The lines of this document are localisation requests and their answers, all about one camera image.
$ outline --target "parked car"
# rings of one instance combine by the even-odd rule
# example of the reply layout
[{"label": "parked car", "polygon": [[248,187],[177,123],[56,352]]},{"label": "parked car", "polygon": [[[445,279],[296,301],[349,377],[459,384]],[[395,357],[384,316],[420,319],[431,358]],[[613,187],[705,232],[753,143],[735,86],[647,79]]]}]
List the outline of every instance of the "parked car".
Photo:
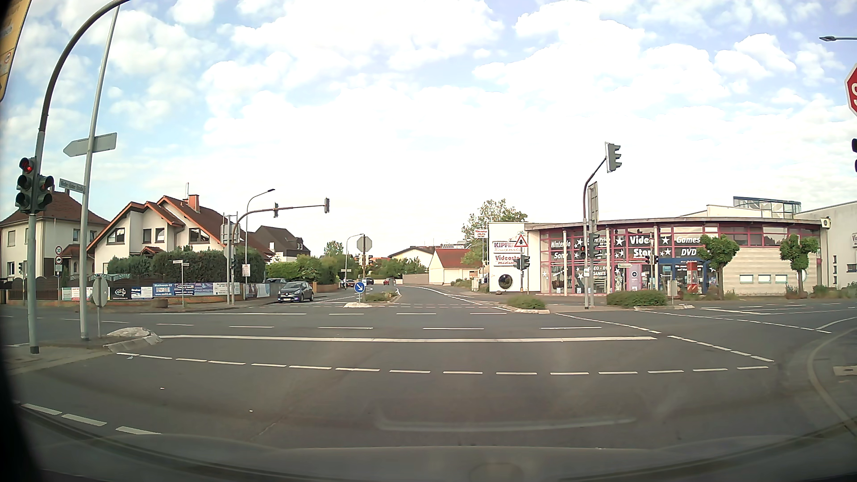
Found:
[{"label": "parked car", "polygon": [[279,289],[277,303],[313,300],[313,287],[306,281],[290,281]]}]

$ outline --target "road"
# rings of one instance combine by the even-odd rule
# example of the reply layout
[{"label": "road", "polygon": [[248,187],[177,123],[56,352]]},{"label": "road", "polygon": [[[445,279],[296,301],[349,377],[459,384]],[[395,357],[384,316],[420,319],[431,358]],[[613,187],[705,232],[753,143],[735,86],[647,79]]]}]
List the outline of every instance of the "road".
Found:
[{"label": "road", "polygon": [[536,315],[448,288],[399,290],[370,309],[328,297],[111,314],[164,342],[15,376],[16,396],[100,436],[283,449],[659,449],[803,436],[857,415],[857,377],[834,368],[857,365],[854,300]]}]

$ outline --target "house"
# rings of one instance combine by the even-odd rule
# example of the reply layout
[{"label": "house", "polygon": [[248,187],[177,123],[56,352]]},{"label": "house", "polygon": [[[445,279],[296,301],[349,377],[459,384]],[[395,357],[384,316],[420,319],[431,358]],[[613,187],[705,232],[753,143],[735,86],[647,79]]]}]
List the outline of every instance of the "house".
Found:
[{"label": "house", "polygon": [[396,251],[389,257],[400,260],[417,258],[420,260],[420,264],[428,268],[433,254],[434,246],[411,246],[410,248]]},{"label": "house", "polygon": [[[196,194],[184,200],[163,196],[156,202],[129,202],[89,244],[87,252],[94,256],[95,272],[106,273],[114,256],[154,256],[186,245],[194,251],[222,251],[226,246],[220,242],[220,227],[226,222],[221,213],[201,206]],[[242,244],[244,236],[239,228]],[[273,256],[253,237],[248,243],[266,259]]]},{"label": "house", "polygon": [[461,261],[470,250],[462,248],[437,248],[428,263],[428,283],[443,285],[455,280],[466,280],[477,276],[481,263],[465,264]]},{"label": "house", "polygon": [[298,238],[284,227],[259,226],[250,233],[250,239],[256,239],[273,253],[271,262],[295,261],[297,255],[309,254],[309,248],[303,244],[303,238]]},{"label": "house", "polygon": [[[36,214],[36,275],[53,276],[56,271],[55,259],[57,254],[72,252],[74,247],[79,252],[81,241],[81,204],[69,195],[69,191],[53,191],[53,202],[48,204],[45,211]],[[27,272],[27,216],[15,211],[5,220],[0,221],[0,269],[2,277],[12,279],[23,278]],[[109,223],[106,219],[89,211],[87,220],[88,239],[93,240]],[[64,272],[78,272],[78,256],[61,256],[60,265]],[[18,269],[18,263],[23,262],[24,272]]]}]

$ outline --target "windshield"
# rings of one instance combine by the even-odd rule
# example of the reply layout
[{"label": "windshield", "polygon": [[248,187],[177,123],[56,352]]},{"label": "windshield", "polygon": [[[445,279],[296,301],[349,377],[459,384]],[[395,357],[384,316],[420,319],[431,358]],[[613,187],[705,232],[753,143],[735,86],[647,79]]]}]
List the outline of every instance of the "windshield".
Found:
[{"label": "windshield", "polygon": [[9,3],[43,468],[857,473],[857,0]]}]

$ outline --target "street lamp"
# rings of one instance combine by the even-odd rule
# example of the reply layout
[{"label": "street lamp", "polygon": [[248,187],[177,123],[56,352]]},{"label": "street lamp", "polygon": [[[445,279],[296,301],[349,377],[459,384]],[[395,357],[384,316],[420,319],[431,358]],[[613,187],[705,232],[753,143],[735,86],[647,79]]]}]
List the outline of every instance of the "street lamp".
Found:
[{"label": "street lamp", "polygon": [[[274,188],[271,188],[265,192],[261,192],[255,196],[251,197],[250,201],[253,201],[255,198],[257,198],[263,194],[267,194],[273,190],[274,190]],[[247,211],[250,210],[250,201],[247,201]],[[249,229],[250,229],[250,218],[248,217],[247,220],[244,221],[244,264],[247,264],[247,246],[248,246],[248,241],[250,239]],[[244,284],[245,285],[247,284],[247,276],[244,276]]]}]

